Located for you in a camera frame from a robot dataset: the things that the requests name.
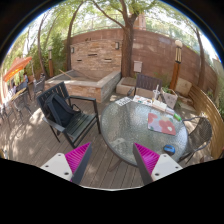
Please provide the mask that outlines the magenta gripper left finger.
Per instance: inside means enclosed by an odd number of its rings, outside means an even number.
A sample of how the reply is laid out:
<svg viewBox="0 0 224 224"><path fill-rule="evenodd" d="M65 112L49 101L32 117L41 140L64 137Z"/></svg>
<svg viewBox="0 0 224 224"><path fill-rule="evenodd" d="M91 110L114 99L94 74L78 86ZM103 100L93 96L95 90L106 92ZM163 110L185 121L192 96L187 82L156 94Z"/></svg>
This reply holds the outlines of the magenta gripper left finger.
<svg viewBox="0 0 224 224"><path fill-rule="evenodd" d="M66 154L55 154L44 165L42 165L41 168L56 176L79 185L84 175L91 153L91 143L86 143Z"/></svg>

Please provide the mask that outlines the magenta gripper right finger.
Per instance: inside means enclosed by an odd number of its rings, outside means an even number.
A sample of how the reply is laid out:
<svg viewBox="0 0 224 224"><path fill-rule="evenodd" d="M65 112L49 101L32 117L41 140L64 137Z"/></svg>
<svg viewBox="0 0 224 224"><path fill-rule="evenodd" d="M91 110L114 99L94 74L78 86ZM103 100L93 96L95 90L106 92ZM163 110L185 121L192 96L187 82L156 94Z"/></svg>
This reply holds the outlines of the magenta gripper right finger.
<svg viewBox="0 0 224 224"><path fill-rule="evenodd" d="M138 143L133 144L133 154L144 185L182 169L168 154L159 155Z"/></svg>

